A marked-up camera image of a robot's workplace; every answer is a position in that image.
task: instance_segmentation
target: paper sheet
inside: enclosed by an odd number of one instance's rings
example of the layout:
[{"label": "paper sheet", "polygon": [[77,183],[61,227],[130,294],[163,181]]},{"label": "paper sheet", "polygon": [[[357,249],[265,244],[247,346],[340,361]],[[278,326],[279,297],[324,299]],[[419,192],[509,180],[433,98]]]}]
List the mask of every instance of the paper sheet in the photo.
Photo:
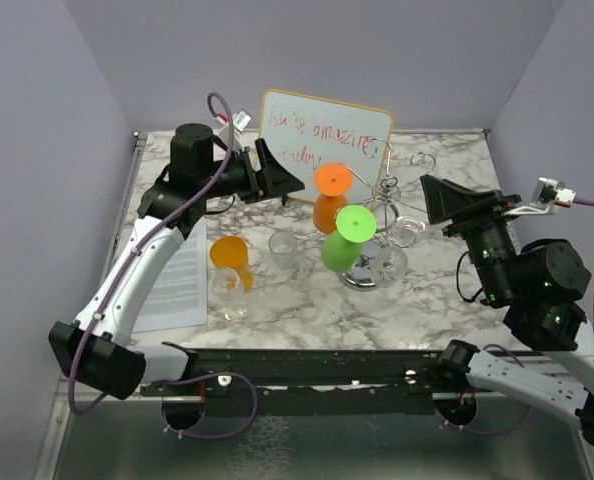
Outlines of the paper sheet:
[{"label": "paper sheet", "polygon": [[133,331],[194,327],[207,322],[206,223],[200,220],[159,274]]}]

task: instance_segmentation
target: orange plastic cup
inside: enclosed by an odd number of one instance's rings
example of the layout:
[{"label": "orange plastic cup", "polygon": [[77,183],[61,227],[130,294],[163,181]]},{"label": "orange plastic cup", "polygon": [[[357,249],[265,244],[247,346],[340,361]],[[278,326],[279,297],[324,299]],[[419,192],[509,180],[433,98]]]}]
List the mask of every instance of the orange plastic cup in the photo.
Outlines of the orange plastic cup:
[{"label": "orange plastic cup", "polygon": [[346,205],[348,205],[348,200],[346,200],[345,195],[329,197],[322,194],[317,197],[313,208],[313,223],[315,224],[315,228],[326,235],[333,233],[337,230],[335,214],[337,210]]},{"label": "orange plastic cup", "polygon": [[248,270],[248,246],[237,236],[223,237],[210,248],[210,259],[217,268],[232,268],[241,277],[244,290],[253,286],[253,274]]},{"label": "orange plastic cup", "polygon": [[315,172],[315,187],[328,197],[343,195],[353,186],[353,174],[341,163],[327,163]]},{"label": "orange plastic cup", "polygon": [[337,230],[335,214],[348,204],[345,193],[353,184],[353,175],[341,163],[328,163],[315,172],[315,187],[321,193],[313,208],[313,224],[329,235]]}]

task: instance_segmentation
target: marble surface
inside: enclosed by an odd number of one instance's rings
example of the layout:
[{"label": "marble surface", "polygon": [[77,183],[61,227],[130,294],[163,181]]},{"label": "marble surface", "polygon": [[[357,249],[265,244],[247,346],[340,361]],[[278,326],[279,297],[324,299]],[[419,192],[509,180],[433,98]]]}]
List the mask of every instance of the marble surface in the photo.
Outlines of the marble surface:
[{"label": "marble surface", "polygon": [[[168,162],[171,137],[172,132],[149,135],[120,246],[130,233],[141,195]],[[252,145],[255,138],[256,133],[246,132],[243,143]],[[498,188],[480,132],[393,134],[391,145],[392,171],[400,185],[431,170],[470,188]],[[432,153],[436,164],[411,166],[410,157],[418,152]],[[404,202],[425,209],[419,182],[405,190]],[[218,205],[223,200],[211,201],[209,208]],[[400,206],[400,213],[426,220],[424,213],[412,208]],[[313,226],[310,204],[289,201],[282,207],[275,199],[247,206],[237,201],[227,213],[207,217],[207,223],[209,247],[224,235],[240,235],[248,243],[255,284],[246,294],[247,317],[226,320],[211,303],[206,325],[137,334],[135,343],[172,341],[197,348],[436,349],[456,338],[480,346],[494,342],[522,348],[501,323],[505,310],[461,301],[455,289],[455,268],[466,246],[459,239],[444,238],[437,228],[430,229],[425,245],[406,249],[409,269],[400,281],[364,293],[344,287],[321,264],[319,247],[324,236]],[[291,274],[279,274],[270,260],[267,242],[277,230],[292,231],[299,242],[299,267]],[[479,288],[468,261],[460,278],[466,294]]]}]

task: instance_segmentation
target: whiteboard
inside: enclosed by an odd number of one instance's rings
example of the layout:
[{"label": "whiteboard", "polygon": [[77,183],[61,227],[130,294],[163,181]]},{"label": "whiteboard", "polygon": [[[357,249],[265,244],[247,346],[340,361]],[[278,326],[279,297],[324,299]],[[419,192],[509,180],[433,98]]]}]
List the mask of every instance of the whiteboard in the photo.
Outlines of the whiteboard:
[{"label": "whiteboard", "polygon": [[[327,163],[343,163],[371,185],[380,178],[386,146],[367,138],[390,137],[393,116],[386,110],[352,105],[295,92],[268,90],[261,108],[259,136],[266,140],[277,161],[306,185],[290,196],[314,202],[319,196],[314,175]],[[350,203],[371,198],[371,190],[356,178],[346,194]]]}]

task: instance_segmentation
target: gray wall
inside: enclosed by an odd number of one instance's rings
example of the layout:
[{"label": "gray wall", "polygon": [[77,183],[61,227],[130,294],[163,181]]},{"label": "gray wall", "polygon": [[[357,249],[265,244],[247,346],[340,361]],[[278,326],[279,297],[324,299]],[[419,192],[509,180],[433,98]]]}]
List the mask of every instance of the gray wall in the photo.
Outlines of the gray wall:
[{"label": "gray wall", "polygon": [[[529,198],[539,176],[594,198],[594,0],[567,0],[490,136],[502,187]],[[594,208],[515,222],[520,238],[565,237],[594,274]],[[592,285],[583,301],[591,313]]]},{"label": "gray wall", "polygon": [[563,0],[65,0],[135,129],[255,121],[283,88],[393,111],[401,128],[494,124]]},{"label": "gray wall", "polygon": [[0,0],[0,479],[31,478],[58,369],[47,335],[100,278],[128,123],[60,0]]}]

